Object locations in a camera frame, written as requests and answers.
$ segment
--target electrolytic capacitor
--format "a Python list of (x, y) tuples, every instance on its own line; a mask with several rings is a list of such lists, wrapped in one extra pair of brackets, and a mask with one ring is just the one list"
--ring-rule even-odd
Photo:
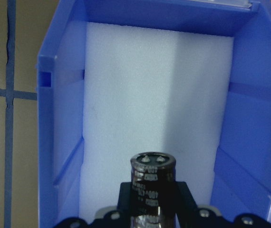
[(145, 152), (131, 158), (132, 228), (174, 228), (175, 158)]

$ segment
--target blue plastic bin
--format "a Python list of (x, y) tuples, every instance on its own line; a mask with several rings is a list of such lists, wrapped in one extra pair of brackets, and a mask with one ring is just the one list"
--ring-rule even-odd
[(62, 0), (38, 56), (39, 227), (78, 215), (86, 26), (75, 21), (234, 37), (211, 204), (271, 222), (271, 2)]

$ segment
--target black plastic mount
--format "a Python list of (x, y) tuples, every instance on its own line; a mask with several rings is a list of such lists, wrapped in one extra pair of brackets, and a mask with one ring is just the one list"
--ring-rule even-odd
[[(121, 183), (117, 209), (108, 212), (104, 218), (95, 219), (91, 224), (80, 218), (67, 218), (54, 228), (130, 228), (133, 215), (131, 187), (131, 182)], [(180, 228), (271, 228), (271, 223), (254, 214), (241, 214), (234, 222), (229, 222), (208, 208), (198, 208), (185, 182), (174, 182), (165, 187), (163, 198), (170, 199), (165, 204), (177, 214)]]

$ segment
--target white foam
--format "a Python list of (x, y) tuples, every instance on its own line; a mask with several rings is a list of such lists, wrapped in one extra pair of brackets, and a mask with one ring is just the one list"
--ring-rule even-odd
[(80, 217), (116, 205), (130, 158), (175, 156), (176, 179), (208, 204), (233, 38), (87, 24)]

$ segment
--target metal screw head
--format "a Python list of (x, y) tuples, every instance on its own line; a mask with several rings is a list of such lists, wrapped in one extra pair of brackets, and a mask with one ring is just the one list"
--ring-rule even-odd
[(250, 217), (242, 217), (241, 220), (245, 225), (253, 225), (254, 223), (253, 219)]
[(80, 222), (76, 221), (70, 224), (70, 228), (79, 228), (80, 227)]
[(199, 214), (203, 218), (208, 218), (210, 216), (210, 212), (208, 210), (206, 210), (206, 209), (201, 209), (199, 211)]
[(150, 162), (150, 159), (149, 159), (149, 157), (146, 155), (144, 158), (142, 158), (141, 161), (147, 163), (147, 162)]
[(159, 156), (157, 159), (156, 159), (157, 162), (165, 162), (165, 158), (162, 157), (162, 156)]
[(114, 212), (111, 214), (110, 218), (112, 220), (116, 220), (116, 219), (119, 219), (121, 216), (120, 216), (120, 213), (119, 212)]

